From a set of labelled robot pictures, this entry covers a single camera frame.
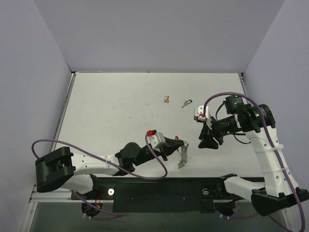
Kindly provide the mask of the aluminium frame rail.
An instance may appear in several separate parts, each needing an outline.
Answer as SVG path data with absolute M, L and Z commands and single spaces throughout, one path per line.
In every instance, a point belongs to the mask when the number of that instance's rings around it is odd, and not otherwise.
M 71 191 L 60 189 L 47 193 L 33 191 L 30 197 L 30 203 L 66 203 L 72 201 Z

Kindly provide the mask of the key with black tag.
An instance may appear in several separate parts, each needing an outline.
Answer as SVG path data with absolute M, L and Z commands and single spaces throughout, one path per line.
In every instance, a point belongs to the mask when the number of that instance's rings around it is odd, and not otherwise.
M 192 101 L 191 99 L 186 100 L 186 101 L 183 103 L 182 108 L 188 106 L 188 105 L 191 104 L 192 102 L 193 102 L 193 101 Z

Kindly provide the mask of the red handle spring keyring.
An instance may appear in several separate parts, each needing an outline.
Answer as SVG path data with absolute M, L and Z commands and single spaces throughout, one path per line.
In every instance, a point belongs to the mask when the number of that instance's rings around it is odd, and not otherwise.
M 184 167 L 187 164 L 188 147 L 189 143 L 187 141 L 184 141 L 184 144 L 177 148 L 177 151 L 181 157 L 178 163 L 178 169 Z

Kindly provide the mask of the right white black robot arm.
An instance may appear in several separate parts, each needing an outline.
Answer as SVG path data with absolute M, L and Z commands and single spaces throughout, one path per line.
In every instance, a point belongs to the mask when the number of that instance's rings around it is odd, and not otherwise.
M 258 184 L 236 174 L 225 175 L 216 185 L 217 195 L 226 198 L 234 194 L 244 198 L 261 216 L 307 201 L 308 190 L 299 187 L 285 161 L 270 108 L 253 102 L 245 104 L 242 94 L 227 92 L 225 95 L 224 106 L 229 115 L 226 118 L 216 120 L 208 106 L 195 107 L 194 120 L 203 124 L 198 148 L 218 149 L 225 136 L 244 133 L 254 149 L 264 182 Z

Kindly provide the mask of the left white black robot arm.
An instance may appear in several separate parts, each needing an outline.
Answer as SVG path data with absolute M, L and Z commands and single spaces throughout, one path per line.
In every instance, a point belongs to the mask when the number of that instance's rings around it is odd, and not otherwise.
M 145 141 L 144 147 L 130 142 L 118 153 L 107 156 L 90 155 L 82 149 L 80 153 L 71 152 L 72 146 L 64 143 L 63 147 L 35 161 L 37 191 L 44 193 L 64 188 L 94 199 L 99 194 L 95 180 L 98 174 L 133 174 L 137 166 L 153 159 L 159 163 L 167 161 L 168 156 L 184 145 L 184 141 L 169 139 L 162 134 L 147 136 Z

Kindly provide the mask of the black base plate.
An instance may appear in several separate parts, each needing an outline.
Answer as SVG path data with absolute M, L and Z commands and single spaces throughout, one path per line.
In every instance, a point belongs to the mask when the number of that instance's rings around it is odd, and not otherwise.
M 211 213 L 214 202 L 235 206 L 241 199 L 224 193 L 217 177 L 168 177 L 157 181 L 99 177 L 94 190 L 82 197 L 111 201 L 114 213 Z

